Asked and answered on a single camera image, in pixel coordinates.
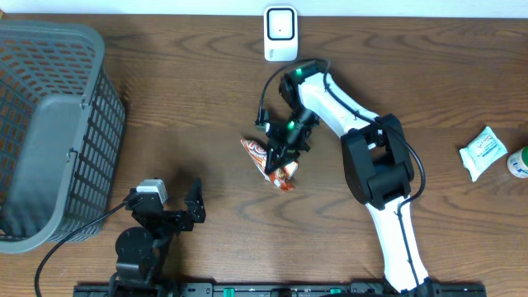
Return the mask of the red chocolate bar wrapper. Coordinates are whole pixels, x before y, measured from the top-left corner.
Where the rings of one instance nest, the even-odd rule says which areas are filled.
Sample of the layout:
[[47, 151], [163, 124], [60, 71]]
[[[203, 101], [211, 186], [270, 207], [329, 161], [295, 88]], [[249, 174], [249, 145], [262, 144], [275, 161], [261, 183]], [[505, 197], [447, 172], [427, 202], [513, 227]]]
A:
[[267, 174], [265, 173], [267, 151], [255, 140], [241, 139], [240, 143], [267, 181], [283, 192], [295, 189], [291, 179], [299, 167], [297, 161], [293, 161], [273, 173]]

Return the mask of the light green tissue pack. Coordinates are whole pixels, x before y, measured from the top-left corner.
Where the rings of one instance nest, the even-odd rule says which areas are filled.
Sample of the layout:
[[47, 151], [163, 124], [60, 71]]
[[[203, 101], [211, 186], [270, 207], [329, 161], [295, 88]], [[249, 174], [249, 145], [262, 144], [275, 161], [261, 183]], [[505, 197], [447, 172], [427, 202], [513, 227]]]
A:
[[459, 150], [464, 167], [469, 171], [472, 182], [507, 153], [507, 148], [493, 130], [486, 126], [466, 147]]

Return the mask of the green lid jar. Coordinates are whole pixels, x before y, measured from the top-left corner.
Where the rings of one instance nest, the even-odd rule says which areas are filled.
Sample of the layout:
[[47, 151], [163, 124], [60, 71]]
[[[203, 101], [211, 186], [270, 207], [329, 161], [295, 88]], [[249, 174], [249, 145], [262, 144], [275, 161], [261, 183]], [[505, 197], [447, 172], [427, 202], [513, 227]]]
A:
[[527, 151], [528, 147], [525, 146], [508, 157], [507, 168], [514, 177], [521, 179], [528, 177]]

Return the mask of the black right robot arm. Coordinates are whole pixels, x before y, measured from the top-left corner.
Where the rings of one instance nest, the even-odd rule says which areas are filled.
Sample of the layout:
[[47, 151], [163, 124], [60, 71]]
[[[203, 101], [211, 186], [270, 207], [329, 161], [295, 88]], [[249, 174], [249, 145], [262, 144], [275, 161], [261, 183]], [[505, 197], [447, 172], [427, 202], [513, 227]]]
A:
[[268, 138], [264, 171], [272, 174], [296, 161], [312, 129], [324, 122], [340, 139], [346, 183], [367, 207], [384, 257], [384, 278], [395, 295], [426, 296], [429, 276], [413, 232], [410, 204], [424, 191], [411, 189], [422, 161], [404, 137], [399, 119], [380, 116], [343, 91], [326, 59], [301, 59], [276, 70], [279, 93], [291, 108], [286, 121], [260, 108], [255, 121]]

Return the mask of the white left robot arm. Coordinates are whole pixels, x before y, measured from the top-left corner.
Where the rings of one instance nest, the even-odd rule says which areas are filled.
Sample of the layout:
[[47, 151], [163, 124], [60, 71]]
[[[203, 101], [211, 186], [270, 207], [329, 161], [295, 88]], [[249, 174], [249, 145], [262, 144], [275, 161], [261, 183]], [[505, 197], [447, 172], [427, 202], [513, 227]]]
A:
[[147, 179], [130, 190], [125, 208], [139, 223], [126, 229], [115, 243], [116, 273], [109, 296], [178, 296], [180, 286], [161, 277], [172, 239], [205, 222], [201, 179], [194, 180], [184, 199], [184, 210], [165, 210], [168, 193], [163, 180]]

